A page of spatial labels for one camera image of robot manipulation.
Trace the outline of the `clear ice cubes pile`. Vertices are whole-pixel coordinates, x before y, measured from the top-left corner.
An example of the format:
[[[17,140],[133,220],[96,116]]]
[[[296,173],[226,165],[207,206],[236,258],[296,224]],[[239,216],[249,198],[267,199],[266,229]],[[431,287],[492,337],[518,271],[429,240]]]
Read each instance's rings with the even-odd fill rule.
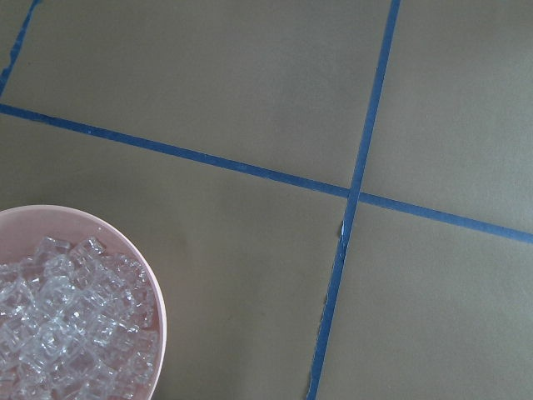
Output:
[[[1,266],[4,399],[135,399],[153,387],[160,336],[146,269],[94,237],[45,237]]]

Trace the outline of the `pink bowl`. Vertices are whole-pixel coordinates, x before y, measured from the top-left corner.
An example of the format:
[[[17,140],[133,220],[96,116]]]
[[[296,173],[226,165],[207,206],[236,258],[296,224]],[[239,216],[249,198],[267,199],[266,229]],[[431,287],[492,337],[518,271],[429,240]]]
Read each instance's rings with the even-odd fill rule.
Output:
[[[136,259],[147,274],[156,300],[153,327],[159,334],[154,371],[148,383],[138,384],[135,399],[151,399],[161,375],[167,346],[167,311],[159,282],[147,260],[134,244],[113,225],[75,208],[57,205],[30,205],[1,211],[1,262],[10,263],[31,254],[45,236],[79,243],[95,237],[112,254]]]

